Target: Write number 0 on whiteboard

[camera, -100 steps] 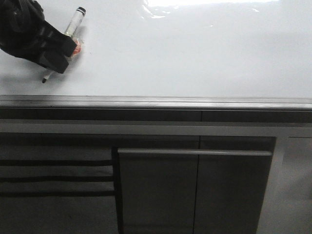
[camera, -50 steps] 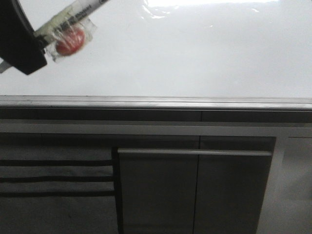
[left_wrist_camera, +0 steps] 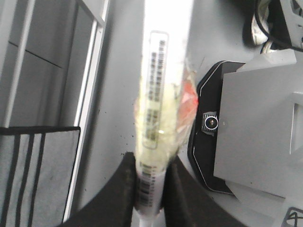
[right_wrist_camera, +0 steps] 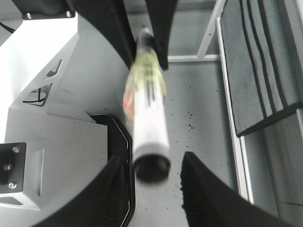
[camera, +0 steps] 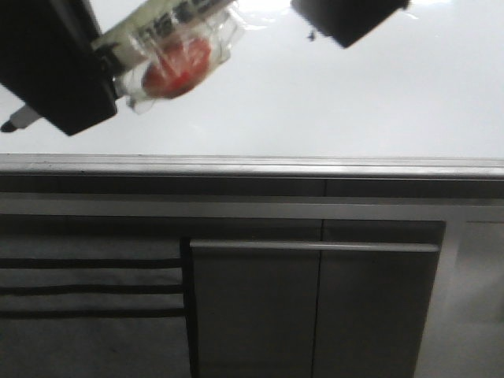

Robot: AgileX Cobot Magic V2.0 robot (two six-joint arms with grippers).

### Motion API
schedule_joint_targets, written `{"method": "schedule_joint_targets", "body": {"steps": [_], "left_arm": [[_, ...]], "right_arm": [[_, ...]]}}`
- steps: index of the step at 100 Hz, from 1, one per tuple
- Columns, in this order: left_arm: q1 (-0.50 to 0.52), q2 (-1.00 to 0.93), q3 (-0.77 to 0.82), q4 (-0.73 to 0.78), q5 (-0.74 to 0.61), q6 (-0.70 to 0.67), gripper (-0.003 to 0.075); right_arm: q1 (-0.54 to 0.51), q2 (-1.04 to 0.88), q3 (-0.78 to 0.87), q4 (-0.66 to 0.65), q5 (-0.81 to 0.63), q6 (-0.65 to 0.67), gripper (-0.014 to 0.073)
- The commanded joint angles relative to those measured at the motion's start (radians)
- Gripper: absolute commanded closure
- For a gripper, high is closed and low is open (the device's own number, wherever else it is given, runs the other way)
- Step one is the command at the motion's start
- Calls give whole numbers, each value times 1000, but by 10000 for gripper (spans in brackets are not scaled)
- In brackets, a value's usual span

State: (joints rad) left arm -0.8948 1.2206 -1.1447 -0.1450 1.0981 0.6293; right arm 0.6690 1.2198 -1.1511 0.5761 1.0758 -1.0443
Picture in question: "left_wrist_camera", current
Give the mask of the grey robot base block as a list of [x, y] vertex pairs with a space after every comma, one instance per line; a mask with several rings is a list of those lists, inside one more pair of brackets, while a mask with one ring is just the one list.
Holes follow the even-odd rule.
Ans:
[[303, 201], [303, 55], [262, 54], [223, 77], [214, 175]]

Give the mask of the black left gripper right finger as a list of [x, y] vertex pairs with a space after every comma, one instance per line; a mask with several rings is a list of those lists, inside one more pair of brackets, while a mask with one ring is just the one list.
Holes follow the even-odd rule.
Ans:
[[162, 206], [168, 227], [245, 226], [206, 194], [179, 157], [167, 169]]

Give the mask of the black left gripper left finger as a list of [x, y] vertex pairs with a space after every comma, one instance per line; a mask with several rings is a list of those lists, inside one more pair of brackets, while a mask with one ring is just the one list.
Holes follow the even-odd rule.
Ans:
[[80, 211], [73, 214], [62, 227], [129, 227], [135, 198], [135, 158], [126, 152], [120, 165], [98, 192]]

